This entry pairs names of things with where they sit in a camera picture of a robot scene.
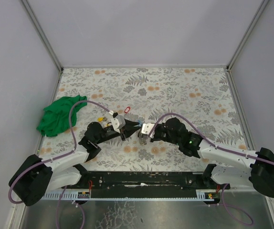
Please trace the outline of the red outlined key tag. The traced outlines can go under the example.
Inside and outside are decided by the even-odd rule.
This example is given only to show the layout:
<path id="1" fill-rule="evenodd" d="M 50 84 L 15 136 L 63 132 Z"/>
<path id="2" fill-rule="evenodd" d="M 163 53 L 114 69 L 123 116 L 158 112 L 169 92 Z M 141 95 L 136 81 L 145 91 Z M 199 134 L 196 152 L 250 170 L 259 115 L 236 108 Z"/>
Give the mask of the red outlined key tag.
<path id="1" fill-rule="evenodd" d="M 128 106 L 128 107 L 125 108 L 124 113 L 127 114 L 130 110 L 131 110 L 131 107 Z"/>

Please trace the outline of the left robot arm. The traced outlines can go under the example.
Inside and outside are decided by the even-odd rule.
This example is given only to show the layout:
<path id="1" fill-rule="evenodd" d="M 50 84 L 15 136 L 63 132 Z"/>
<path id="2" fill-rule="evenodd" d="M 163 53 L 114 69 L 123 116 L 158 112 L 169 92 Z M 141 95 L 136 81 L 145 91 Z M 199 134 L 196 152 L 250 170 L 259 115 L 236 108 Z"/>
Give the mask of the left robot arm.
<path id="1" fill-rule="evenodd" d="M 49 191 L 77 184 L 83 175 L 78 164 L 94 159 L 101 151 L 100 143 L 117 137 L 125 141 L 140 128 L 138 122 L 123 117 L 112 118 L 107 127 L 91 122 L 70 152 L 47 158 L 35 154 L 27 157 L 9 181 L 9 201 L 32 206 Z"/>

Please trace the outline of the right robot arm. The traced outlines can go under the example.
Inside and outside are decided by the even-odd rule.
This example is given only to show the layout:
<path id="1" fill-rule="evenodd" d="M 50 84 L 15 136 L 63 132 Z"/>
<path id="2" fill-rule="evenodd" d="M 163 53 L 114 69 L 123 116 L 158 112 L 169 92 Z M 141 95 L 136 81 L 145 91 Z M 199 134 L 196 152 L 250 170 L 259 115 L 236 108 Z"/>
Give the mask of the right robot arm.
<path id="1" fill-rule="evenodd" d="M 189 157 L 208 159 L 227 165 L 208 165 L 210 181 L 223 185 L 253 187 L 260 194 L 274 198 L 274 153 L 261 148 L 259 151 L 240 150 L 212 142 L 199 131 L 188 131 L 176 117 L 166 122 L 143 124 L 141 133 L 150 141 L 164 141 L 177 145 Z"/>

